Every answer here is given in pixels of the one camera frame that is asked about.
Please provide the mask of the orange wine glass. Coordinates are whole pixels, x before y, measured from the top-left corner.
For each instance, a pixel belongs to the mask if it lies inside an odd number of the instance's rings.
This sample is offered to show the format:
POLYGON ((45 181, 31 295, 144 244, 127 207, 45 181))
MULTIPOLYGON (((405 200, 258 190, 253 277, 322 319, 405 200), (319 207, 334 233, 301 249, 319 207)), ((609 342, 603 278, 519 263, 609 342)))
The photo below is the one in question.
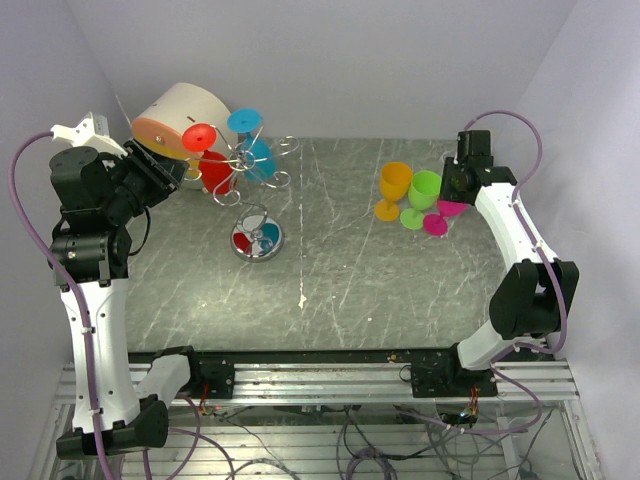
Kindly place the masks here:
POLYGON ((402 162, 390 162, 382 168, 379 182, 382 199, 374 208, 379 220, 393 222, 398 218, 400 209, 397 202, 407 194, 412 177, 411 167, 402 162))

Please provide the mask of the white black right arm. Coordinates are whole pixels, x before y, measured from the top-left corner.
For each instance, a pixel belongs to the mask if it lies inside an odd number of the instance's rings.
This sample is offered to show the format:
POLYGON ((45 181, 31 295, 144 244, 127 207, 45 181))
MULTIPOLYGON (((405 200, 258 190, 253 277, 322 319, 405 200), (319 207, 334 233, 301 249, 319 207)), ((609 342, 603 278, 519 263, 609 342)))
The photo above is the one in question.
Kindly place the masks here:
POLYGON ((441 198, 477 210, 506 269, 489 302, 489 319, 458 344, 459 361, 440 373, 442 387, 459 396, 475 385, 474 370, 487 369, 514 347, 549 355, 562 348, 579 269, 542 239, 513 173, 494 164, 489 131, 458 133, 456 154, 445 160, 441 198))

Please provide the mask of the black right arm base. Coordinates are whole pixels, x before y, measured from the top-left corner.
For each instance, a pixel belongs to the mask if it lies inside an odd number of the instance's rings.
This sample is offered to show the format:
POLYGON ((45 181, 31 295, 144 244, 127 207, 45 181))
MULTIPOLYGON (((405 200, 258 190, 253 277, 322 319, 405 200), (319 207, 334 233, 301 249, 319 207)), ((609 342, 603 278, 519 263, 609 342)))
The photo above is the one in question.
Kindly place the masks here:
POLYGON ((468 398, 475 392, 479 397, 498 394, 490 370, 464 369, 458 359, 457 345, 449 348, 409 349, 397 354, 400 378, 410 385, 414 398, 468 398))

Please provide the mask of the green wine glass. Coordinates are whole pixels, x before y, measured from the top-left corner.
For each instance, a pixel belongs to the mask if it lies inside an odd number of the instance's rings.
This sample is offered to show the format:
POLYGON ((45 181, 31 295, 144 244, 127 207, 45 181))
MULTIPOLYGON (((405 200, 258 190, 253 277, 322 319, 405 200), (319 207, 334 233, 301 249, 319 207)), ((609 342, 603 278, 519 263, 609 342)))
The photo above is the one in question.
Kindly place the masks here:
POLYGON ((423 227, 425 211, 435 205, 441 189, 441 176, 430 170, 415 173, 408 190, 410 207, 400 214, 401 224, 409 230, 423 227))

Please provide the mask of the blue wine glass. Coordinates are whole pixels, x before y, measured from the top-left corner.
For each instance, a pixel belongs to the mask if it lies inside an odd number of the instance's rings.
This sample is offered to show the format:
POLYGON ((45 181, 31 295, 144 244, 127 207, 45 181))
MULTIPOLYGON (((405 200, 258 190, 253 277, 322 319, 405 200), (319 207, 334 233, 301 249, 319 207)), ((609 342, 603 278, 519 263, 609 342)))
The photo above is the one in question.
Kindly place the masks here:
POLYGON ((262 116, 253 108, 239 109, 228 120, 228 128, 243 137, 237 156, 245 166, 245 176, 252 181, 266 182, 276 172, 276 161, 269 145, 260 138, 262 116))

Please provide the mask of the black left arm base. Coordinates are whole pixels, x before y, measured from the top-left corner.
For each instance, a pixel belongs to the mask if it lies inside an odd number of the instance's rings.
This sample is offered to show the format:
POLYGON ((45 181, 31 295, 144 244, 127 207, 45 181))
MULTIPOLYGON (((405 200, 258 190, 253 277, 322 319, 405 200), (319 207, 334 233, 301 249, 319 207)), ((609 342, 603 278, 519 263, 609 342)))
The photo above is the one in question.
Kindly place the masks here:
POLYGON ((235 366, 222 355, 197 353, 189 386, 193 398, 230 400, 235 387, 235 366))

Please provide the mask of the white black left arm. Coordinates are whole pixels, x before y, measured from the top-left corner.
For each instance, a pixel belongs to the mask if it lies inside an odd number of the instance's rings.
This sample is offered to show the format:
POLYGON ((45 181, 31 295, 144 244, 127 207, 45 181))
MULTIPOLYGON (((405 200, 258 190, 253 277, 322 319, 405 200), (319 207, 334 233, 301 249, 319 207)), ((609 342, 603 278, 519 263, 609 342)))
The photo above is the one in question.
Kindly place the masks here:
POLYGON ((192 347, 173 347, 158 352, 133 383, 125 329, 127 225, 178 189, 187 164, 130 139, 121 153, 66 149, 49 167, 61 203, 51 266, 71 329, 76 381, 72 427, 57 439, 57 455, 82 460, 161 448, 171 402, 196 395, 204 373, 192 347))

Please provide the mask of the red wine glass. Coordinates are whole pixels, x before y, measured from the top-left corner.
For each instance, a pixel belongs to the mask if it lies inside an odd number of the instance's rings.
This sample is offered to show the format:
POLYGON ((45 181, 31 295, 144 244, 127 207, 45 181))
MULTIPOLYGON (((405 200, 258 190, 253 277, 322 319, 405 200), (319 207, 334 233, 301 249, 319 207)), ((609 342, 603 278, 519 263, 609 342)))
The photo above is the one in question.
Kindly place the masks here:
POLYGON ((183 133, 182 143, 188 152, 200 154, 198 170, 205 190, 222 196, 231 190, 233 169, 227 162, 228 157, 214 147, 220 138, 214 126, 197 123, 183 133))

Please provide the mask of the chrome wine glass rack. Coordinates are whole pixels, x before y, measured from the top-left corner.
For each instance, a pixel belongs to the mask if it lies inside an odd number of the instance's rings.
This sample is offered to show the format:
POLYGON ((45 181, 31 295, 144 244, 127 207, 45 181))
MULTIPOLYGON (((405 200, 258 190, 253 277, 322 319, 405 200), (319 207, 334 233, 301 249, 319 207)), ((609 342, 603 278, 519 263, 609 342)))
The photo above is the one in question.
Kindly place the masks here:
POLYGON ((299 140, 292 136, 280 139, 272 148, 259 135, 259 132, 242 133, 238 144, 227 146, 227 156, 214 150, 215 142, 221 140, 223 134, 213 125, 195 124, 182 135, 187 152, 199 156, 195 162, 203 190, 222 207, 242 209, 229 242, 232 252, 247 263, 274 258, 284 246, 285 233, 266 206, 242 195, 238 182, 244 176, 268 189, 288 187, 291 175, 278 167, 277 160, 299 148, 299 140))

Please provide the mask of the pink wine glass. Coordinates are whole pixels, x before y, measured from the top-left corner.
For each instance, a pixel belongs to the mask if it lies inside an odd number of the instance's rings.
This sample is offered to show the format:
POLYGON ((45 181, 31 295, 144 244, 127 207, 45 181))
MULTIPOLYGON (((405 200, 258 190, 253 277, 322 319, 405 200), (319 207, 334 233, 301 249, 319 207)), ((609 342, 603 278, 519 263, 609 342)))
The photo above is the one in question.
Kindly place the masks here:
POLYGON ((423 229, 432 236, 444 236, 449 230, 448 220, 457 217, 468 209, 465 203, 439 199, 436 202, 436 213, 428 214, 423 219, 423 229))

